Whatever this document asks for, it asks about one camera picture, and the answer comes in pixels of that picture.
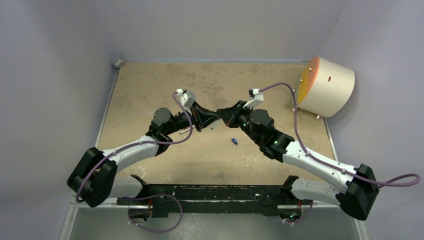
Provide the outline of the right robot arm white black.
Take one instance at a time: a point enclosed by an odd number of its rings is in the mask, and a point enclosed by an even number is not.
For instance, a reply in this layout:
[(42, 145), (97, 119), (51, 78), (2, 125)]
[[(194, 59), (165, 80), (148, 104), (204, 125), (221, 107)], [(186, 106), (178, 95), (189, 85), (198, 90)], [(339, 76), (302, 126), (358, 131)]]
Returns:
[(314, 200), (340, 207), (352, 218), (365, 221), (379, 194), (371, 167), (358, 167), (332, 160), (301, 145), (300, 141), (279, 131), (264, 109), (243, 108), (239, 101), (216, 112), (229, 128), (241, 129), (269, 159), (296, 166), (322, 181), (289, 177), (280, 196), (288, 204), (296, 200)]

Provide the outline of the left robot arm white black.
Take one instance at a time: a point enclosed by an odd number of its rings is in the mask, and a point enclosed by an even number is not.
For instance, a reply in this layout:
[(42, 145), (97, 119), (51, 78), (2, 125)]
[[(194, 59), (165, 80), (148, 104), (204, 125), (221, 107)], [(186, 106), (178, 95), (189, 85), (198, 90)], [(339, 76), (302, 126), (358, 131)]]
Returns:
[(67, 185), (76, 193), (78, 203), (96, 207), (112, 195), (117, 173), (135, 163), (164, 153), (176, 144), (170, 134), (188, 129), (201, 132), (220, 119), (215, 111), (194, 103), (188, 111), (173, 115), (162, 107), (154, 112), (149, 129), (141, 138), (117, 148), (99, 150), (91, 147), (83, 154), (67, 179)]

